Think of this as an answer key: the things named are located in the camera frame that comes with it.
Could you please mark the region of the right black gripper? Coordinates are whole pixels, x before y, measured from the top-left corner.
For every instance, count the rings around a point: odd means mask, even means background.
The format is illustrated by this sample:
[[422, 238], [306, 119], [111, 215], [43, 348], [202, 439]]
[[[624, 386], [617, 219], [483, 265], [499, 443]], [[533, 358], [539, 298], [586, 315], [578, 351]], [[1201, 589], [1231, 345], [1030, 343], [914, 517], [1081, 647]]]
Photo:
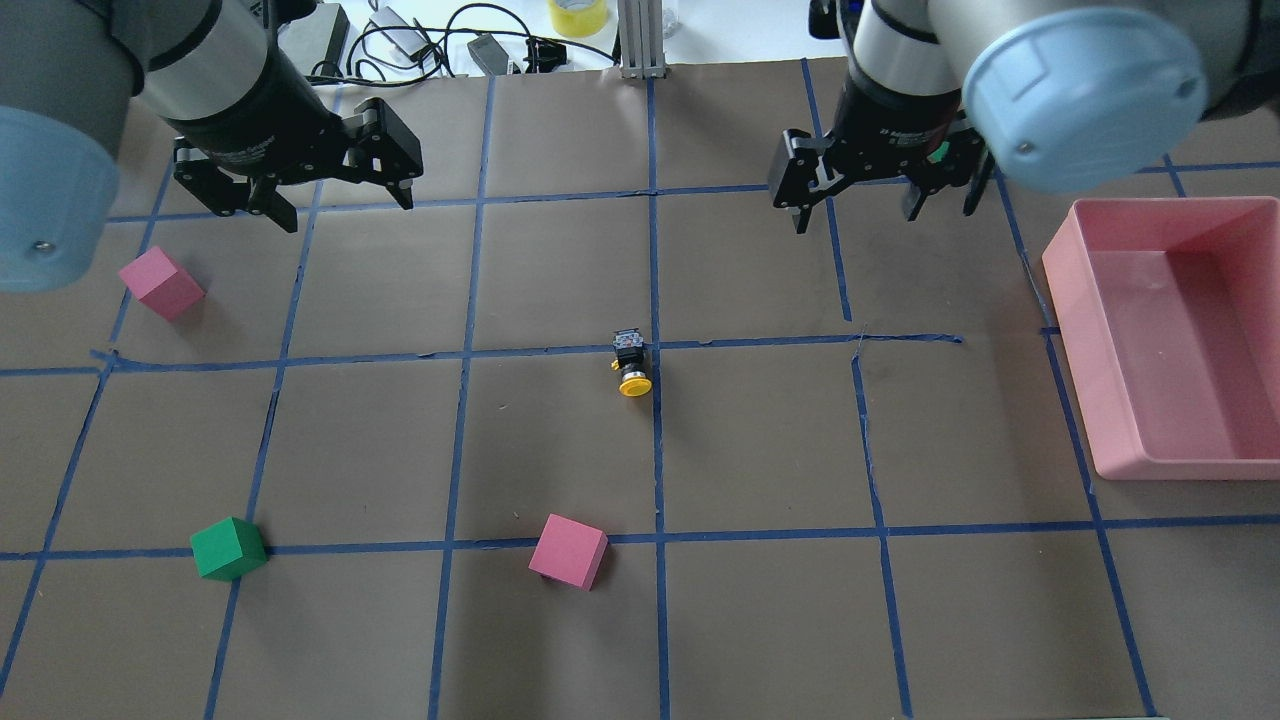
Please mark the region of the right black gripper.
[[[915, 222], [925, 201], [945, 188], [964, 188], [961, 213], [974, 215], [995, 176], [996, 158], [975, 128], [952, 128], [960, 100], [956, 88], [908, 95], [868, 76], [847, 76], [824, 137], [801, 129], [781, 133], [767, 176], [772, 206], [788, 214], [796, 234], [805, 234], [828, 190], [905, 176], [906, 222]], [[931, 164], [927, 156], [945, 140], [948, 155]]]

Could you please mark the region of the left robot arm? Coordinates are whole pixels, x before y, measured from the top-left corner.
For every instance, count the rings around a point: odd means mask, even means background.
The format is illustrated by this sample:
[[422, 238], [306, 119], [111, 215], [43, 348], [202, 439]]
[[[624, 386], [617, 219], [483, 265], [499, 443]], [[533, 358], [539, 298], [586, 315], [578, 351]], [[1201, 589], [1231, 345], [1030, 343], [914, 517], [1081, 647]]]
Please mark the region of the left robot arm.
[[379, 97], [339, 117], [280, 50], [315, 1], [5, 1], [1, 286], [59, 290], [91, 266], [138, 99], [175, 131], [174, 176], [210, 213], [297, 228], [280, 187], [384, 187], [403, 209], [419, 138]]

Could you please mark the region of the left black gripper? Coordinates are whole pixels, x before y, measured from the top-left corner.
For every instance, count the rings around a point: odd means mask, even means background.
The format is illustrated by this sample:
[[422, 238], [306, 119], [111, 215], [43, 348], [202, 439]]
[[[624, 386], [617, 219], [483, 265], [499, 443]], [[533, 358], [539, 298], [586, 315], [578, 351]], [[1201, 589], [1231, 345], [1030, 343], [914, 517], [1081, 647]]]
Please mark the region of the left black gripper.
[[279, 188], [320, 179], [383, 187], [413, 209], [424, 174], [419, 137], [388, 102], [369, 97], [344, 120], [280, 51], [268, 54], [250, 92], [214, 117], [179, 120], [173, 178], [210, 213], [266, 217], [298, 231], [296, 206]]

